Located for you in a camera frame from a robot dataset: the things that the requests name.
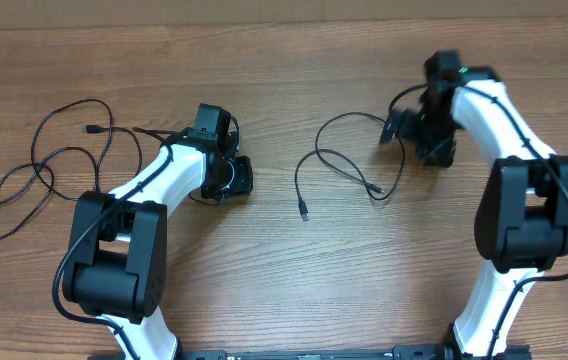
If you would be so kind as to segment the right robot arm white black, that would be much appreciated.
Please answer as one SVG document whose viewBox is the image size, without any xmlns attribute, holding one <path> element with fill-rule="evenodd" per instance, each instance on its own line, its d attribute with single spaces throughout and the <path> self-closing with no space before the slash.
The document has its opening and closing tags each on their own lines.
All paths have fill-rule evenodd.
<svg viewBox="0 0 568 360">
<path fill-rule="evenodd" d="M 490 167 L 475 220 L 483 261 L 469 300 L 441 345 L 397 345 L 396 359 L 529 359 L 507 343 L 537 283 L 568 279 L 568 156 L 527 125 L 489 66 L 466 67 L 455 50 L 424 63 L 419 111 L 389 109 L 380 143 L 412 143 L 427 166 L 447 168 L 455 134 L 469 133 Z"/>
</svg>

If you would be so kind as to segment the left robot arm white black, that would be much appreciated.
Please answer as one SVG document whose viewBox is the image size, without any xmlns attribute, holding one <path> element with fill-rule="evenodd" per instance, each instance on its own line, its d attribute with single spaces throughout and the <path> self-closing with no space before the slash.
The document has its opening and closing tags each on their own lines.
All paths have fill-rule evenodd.
<svg viewBox="0 0 568 360">
<path fill-rule="evenodd" d="M 209 206 L 249 194 L 253 173 L 239 153 L 237 119 L 219 106 L 200 104 L 191 127 L 149 134 L 160 142 L 153 162 L 126 184 L 77 201 L 52 299 L 65 318 L 108 327 L 122 359 L 180 359 L 181 342 L 160 309 L 168 219 L 195 192 Z"/>
</svg>

